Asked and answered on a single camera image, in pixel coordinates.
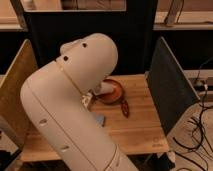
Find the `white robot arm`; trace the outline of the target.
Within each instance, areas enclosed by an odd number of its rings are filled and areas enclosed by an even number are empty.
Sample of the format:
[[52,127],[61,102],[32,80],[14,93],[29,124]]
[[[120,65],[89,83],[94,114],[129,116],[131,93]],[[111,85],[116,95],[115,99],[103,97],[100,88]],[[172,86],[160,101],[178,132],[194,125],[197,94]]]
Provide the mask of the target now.
[[34,72],[21,88],[27,116],[71,171],[138,171],[82,103],[117,61],[114,41],[91,34]]

